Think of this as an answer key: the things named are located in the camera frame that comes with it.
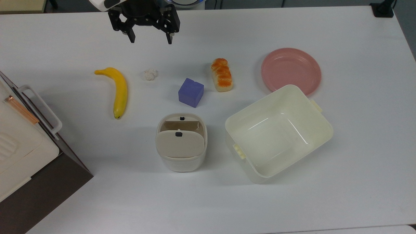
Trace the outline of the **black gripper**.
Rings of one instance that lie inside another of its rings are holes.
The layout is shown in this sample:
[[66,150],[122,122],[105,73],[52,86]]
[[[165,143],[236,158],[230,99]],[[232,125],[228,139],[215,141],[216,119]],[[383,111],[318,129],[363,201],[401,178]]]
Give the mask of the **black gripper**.
[[165,32],[168,44],[172,44],[173,36],[180,30],[181,21],[175,6],[160,8],[156,0],[126,0],[119,4],[125,22],[120,19],[120,11],[109,9],[108,15],[114,31],[120,31],[135,42],[134,25],[151,25],[160,27]]

